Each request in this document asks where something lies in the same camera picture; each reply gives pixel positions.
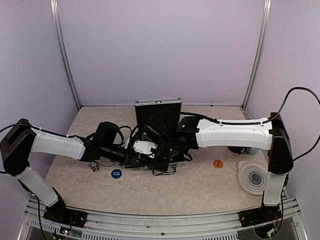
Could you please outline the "black white chip stack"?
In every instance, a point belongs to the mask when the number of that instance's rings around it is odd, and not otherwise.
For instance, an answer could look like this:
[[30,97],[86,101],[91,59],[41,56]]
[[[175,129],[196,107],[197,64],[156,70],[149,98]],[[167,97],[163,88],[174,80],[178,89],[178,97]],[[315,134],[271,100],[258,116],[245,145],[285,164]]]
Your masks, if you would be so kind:
[[99,171],[99,169],[100,169],[100,165],[99,165],[97,162],[92,161],[92,162],[90,163],[90,169],[91,169],[93,172],[97,172],[97,171]]

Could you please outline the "aluminium poker chip case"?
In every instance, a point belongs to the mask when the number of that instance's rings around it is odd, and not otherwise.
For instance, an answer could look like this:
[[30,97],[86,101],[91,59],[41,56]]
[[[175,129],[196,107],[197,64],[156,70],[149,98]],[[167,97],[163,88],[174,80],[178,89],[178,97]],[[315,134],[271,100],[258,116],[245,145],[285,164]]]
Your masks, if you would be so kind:
[[186,161],[187,141],[176,134],[181,108],[180,97],[134,101],[138,132],[133,147],[154,176],[173,175]]

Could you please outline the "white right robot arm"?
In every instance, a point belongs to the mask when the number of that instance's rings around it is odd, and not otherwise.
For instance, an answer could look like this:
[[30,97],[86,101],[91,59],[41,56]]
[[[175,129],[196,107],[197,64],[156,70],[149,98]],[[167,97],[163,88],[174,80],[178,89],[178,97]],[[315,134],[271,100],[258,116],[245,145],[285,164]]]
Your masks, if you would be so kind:
[[253,120],[218,120],[198,113],[176,112],[183,116],[175,130],[165,126],[166,112],[154,114],[130,138],[129,147],[142,156],[149,157],[165,172],[166,164],[188,150],[208,147],[255,148],[268,152],[266,188],[263,205],[256,210],[256,218],[266,222],[280,203],[287,174],[294,166],[290,138],[278,113],[269,118]]

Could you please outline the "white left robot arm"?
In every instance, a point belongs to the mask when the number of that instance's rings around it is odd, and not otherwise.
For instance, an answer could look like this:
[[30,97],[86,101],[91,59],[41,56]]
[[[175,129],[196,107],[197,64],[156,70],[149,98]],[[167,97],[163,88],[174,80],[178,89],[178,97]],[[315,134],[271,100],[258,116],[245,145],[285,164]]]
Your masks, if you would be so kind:
[[141,155],[150,154],[144,144],[133,137],[125,139],[121,127],[107,121],[101,122],[96,131],[86,137],[54,133],[31,125],[25,118],[4,129],[7,134],[0,141],[2,173],[16,178],[61,223],[70,218],[70,211],[60,194],[31,166],[29,157],[32,153],[81,162],[105,158],[127,166],[138,165]]

